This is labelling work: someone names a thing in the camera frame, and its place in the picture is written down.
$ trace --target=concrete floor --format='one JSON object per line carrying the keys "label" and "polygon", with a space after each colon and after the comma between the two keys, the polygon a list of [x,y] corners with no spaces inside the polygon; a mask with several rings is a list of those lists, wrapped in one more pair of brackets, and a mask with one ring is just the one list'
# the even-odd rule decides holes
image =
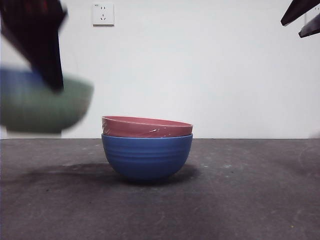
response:
{"label": "concrete floor", "polygon": [[100,139],[1,141],[1,240],[317,240],[320,140],[194,139],[181,171],[123,179]]}

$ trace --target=wall socket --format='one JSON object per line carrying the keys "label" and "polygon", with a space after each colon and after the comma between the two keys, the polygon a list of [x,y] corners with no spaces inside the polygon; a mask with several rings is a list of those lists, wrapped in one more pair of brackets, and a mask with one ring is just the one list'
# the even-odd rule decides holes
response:
{"label": "wall socket", "polygon": [[317,15],[320,14],[320,4],[313,7],[304,14],[304,25],[314,19]]}
{"label": "wall socket", "polygon": [[92,5],[93,26],[114,26],[115,5],[111,2],[94,2]]}

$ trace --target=stacked bowls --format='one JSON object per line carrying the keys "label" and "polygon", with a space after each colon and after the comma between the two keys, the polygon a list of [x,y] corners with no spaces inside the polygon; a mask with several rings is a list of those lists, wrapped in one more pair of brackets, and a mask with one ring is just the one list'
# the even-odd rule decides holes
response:
{"label": "stacked bowls", "polygon": [[103,116],[102,143],[112,168],[131,180],[169,177],[185,164],[192,143],[189,123],[129,116]]}

